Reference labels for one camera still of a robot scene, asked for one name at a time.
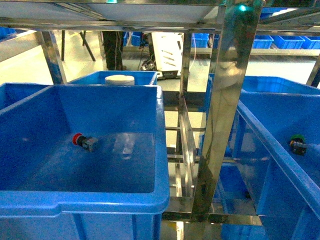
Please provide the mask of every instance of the white machine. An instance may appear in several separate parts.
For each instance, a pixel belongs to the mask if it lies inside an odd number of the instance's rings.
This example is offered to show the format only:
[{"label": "white machine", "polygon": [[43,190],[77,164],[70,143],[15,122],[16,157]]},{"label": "white machine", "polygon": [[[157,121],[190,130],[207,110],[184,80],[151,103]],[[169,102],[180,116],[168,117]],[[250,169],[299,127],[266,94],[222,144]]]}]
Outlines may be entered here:
[{"label": "white machine", "polygon": [[153,32],[151,35],[158,78],[179,77],[182,68],[183,33]]}]

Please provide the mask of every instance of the floor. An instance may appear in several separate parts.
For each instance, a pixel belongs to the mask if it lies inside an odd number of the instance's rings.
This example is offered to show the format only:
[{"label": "floor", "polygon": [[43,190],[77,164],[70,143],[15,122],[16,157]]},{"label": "floor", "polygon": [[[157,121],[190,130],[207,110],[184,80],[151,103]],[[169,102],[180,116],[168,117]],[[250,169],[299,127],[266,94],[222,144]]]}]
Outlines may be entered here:
[{"label": "floor", "polygon": [[[82,39],[78,32],[67,31],[65,38],[65,60],[63,67],[67,81],[88,75],[95,71],[106,69],[106,63],[102,59],[98,41],[98,32],[87,31],[86,39],[92,50],[96,61],[93,62],[85,48],[82,46]],[[59,49],[61,49],[61,32],[56,31],[55,36]],[[136,71],[140,61],[138,52],[124,52],[122,55],[123,64],[127,70]],[[250,58],[247,76],[276,76],[286,78],[298,83],[305,84],[315,64],[314,57],[295,56],[253,56]],[[209,59],[196,58],[193,67],[190,69],[188,91],[205,92],[209,73]],[[52,79],[46,64],[45,57],[40,46],[29,51],[0,62],[0,84],[6,82],[38,83],[51,85]],[[163,90],[178,91],[179,79],[166,79],[158,81]],[[178,113],[166,112],[166,125],[177,126]],[[189,113],[191,125],[194,128],[201,126],[202,113]],[[175,131],[167,131],[167,146],[176,144],[177,134]],[[198,135],[195,133],[196,145]],[[220,226],[212,225],[208,229],[210,239],[213,239],[213,228]],[[162,239],[174,239],[176,226],[173,223],[162,224]]]}]

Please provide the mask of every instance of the stainless steel frame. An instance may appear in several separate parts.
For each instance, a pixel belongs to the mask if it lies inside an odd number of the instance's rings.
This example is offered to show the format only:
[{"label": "stainless steel frame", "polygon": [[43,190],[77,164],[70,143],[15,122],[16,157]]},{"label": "stainless steel frame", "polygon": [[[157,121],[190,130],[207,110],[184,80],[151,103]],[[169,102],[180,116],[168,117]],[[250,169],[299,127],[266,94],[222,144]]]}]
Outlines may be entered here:
[{"label": "stainless steel frame", "polygon": [[[239,224],[261,226],[254,209],[247,214],[224,214],[221,208],[212,204],[220,169],[223,162],[232,163],[224,158],[231,126],[238,104],[249,56],[252,55],[295,55],[319,56],[320,51],[254,49],[252,43],[256,33],[268,35],[313,35],[320,36],[317,22],[310,23],[312,16],[318,17],[318,9],[307,9],[287,14],[287,18],[274,17],[271,22],[261,21],[259,16],[263,6],[272,6],[271,0],[117,0],[118,4],[142,5],[195,5],[219,6],[217,17],[212,22],[141,22],[105,20],[86,4],[111,4],[105,0],[0,0],[0,2],[42,2],[60,5],[72,12],[89,16],[92,20],[47,20],[0,18],[0,26],[42,30],[36,34],[41,44],[52,80],[55,84],[66,82],[56,40],[47,30],[122,30],[133,31],[170,31],[184,34],[184,51],[180,91],[164,91],[166,111],[178,111],[178,127],[167,127],[167,131],[177,131],[176,154],[168,155],[168,162],[175,165],[175,196],[170,199],[169,208],[162,215],[163,221],[177,222],[177,239],[202,239],[206,225]],[[315,8],[320,7],[318,0],[277,0],[273,7]],[[296,13],[304,13],[304,22],[294,22]],[[188,76],[191,49],[191,33],[219,32],[218,51],[204,50],[211,54],[210,71],[215,73],[213,92],[210,101],[208,120],[202,118],[201,128],[192,128],[188,112],[200,112],[204,106],[203,92],[188,92]],[[314,81],[319,72],[318,58],[308,83]],[[203,132],[205,138],[201,156],[196,156],[193,131]]]},{"label": "stainless steel frame", "polygon": [[59,54],[56,37],[51,31],[38,31],[37,39],[41,44],[53,84],[67,83],[64,67]]}]

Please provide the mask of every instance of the dark pants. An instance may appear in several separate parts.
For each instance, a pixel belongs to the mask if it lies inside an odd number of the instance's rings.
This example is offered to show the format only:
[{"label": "dark pants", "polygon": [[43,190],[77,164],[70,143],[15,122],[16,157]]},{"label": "dark pants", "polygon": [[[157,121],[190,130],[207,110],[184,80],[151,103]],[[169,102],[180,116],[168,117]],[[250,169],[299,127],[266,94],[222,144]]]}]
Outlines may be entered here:
[{"label": "dark pants", "polygon": [[105,61],[110,71],[123,70],[124,34],[123,31],[102,31]]}]

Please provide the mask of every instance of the blue storage box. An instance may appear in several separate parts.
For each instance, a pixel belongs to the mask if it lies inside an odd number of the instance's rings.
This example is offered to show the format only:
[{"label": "blue storage box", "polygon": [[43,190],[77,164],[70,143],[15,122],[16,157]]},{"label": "blue storage box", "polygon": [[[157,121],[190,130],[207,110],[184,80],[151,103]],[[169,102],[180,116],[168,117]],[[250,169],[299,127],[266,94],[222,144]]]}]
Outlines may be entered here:
[{"label": "blue storage box", "polygon": [[0,85],[0,110],[48,87],[34,83],[4,83]]},{"label": "blue storage box", "polygon": [[[160,87],[55,85],[0,122],[2,239],[159,239],[169,203]],[[76,133],[98,147],[74,145]]]},{"label": "blue storage box", "polygon": [[256,35],[253,41],[253,49],[269,49],[274,39],[268,35]]},{"label": "blue storage box", "polygon": [[123,46],[127,46],[128,43],[128,39],[129,39],[129,32],[126,32],[123,36]]},{"label": "blue storage box", "polygon": [[157,73],[155,71],[96,71],[87,76],[80,77],[68,84],[103,84],[105,85],[105,78],[113,75],[130,75],[134,77],[135,85],[156,85]]},{"label": "blue storage box", "polygon": [[219,34],[215,34],[215,35],[214,35],[214,39],[213,39],[213,48],[214,48],[214,49],[217,49],[217,48],[218,48],[219,39],[220,39],[220,35],[219,35]]},{"label": "blue storage box", "polygon": [[16,33],[16,30],[14,28],[0,27],[0,39],[4,39],[15,33]]},{"label": "blue storage box", "polygon": [[[272,240],[320,238],[320,96],[243,92],[229,146]],[[290,139],[305,137],[304,156]]]},{"label": "blue storage box", "polygon": [[320,49],[320,36],[303,36],[303,49]]},{"label": "blue storage box", "polygon": [[209,34],[208,33],[193,33],[191,47],[206,48],[208,46]]},{"label": "blue storage box", "polygon": [[[223,163],[213,201],[220,201],[224,214],[248,214],[254,207],[246,185],[234,163]],[[223,224],[222,240],[268,240],[263,226]]]},{"label": "blue storage box", "polygon": [[245,92],[320,95],[320,89],[277,76],[245,76]]},{"label": "blue storage box", "polygon": [[[210,99],[212,93],[212,85],[214,81],[214,74],[209,74],[208,82],[206,85],[205,99],[203,110],[208,117],[210,107]],[[285,93],[285,94],[305,94],[305,95],[320,95],[320,89],[298,82],[290,81],[276,76],[245,76],[242,93],[257,92],[257,93]],[[202,152],[204,135],[199,137],[199,154]],[[232,156],[232,150],[227,146],[225,156]]]},{"label": "blue storage box", "polygon": [[131,36],[132,46],[139,47],[141,44],[142,32],[134,31]]},{"label": "blue storage box", "polygon": [[223,224],[222,240],[269,240],[262,226]]},{"label": "blue storage box", "polygon": [[300,49],[305,40],[300,36],[273,36],[279,49]]},{"label": "blue storage box", "polygon": [[263,7],[261,13],[263,14],[274,14],[282,10],[286,10],[286,7]]}]

